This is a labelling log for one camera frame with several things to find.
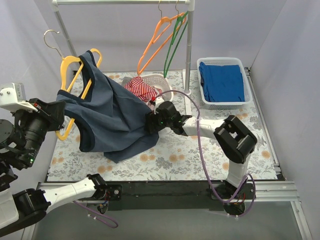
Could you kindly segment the navy blue tank top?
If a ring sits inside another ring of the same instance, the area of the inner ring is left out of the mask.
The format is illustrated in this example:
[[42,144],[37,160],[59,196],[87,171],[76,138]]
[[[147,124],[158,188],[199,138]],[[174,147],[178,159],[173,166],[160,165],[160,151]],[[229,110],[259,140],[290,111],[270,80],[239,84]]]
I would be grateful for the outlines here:
[[56,99],[65,102],[64,114],[74,119],[80,133],[79,150],[103,153],[114,163],[132,158],[152,147],[159,134],[145,130],[151,109],[137,96],[104,75],[90,50],[80,55],[83,84],[92,82],[84,99],[59,90]]

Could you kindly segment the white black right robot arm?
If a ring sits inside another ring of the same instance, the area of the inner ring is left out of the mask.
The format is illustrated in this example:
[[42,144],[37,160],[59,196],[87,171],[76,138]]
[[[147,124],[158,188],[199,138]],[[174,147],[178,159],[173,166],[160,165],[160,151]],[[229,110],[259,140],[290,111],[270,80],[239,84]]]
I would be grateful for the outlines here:
[[215,188],[212,188],[213,194],[224,204],[243,195],[244,184],[249,175],[247,173],[248,162],[255,150],[257,138],[238,117],[229,115],[226,119],[210,120],[200,119],[199,116],[183,115],[171,101],[165,101],[161,97],[152,98],[151,104],[154,109],[145,117],[145,129],[149,133],[170,128],[177,135],[197,136],[202,167],[211,187],[213,185],[205,165],[201,137],[217,140],[223,153],[229,159],[225,185],[230,198],[222,199]]

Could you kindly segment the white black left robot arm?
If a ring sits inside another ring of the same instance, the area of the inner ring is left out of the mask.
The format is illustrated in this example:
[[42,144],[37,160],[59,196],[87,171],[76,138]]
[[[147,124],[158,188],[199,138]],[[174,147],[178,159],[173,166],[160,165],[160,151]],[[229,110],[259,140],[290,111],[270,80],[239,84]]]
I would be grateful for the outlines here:
[[46,103],[14,97],[0,99],[0,107],[11,112],[14,122],[0,121],[0,235],[20,231],[42,220],[47,213],[62,205],[85,198],[101,200],[107,185],[99,174],[48,190],[36,189],[44,173],[32,168],[46,134],[62,128],[65,102]]

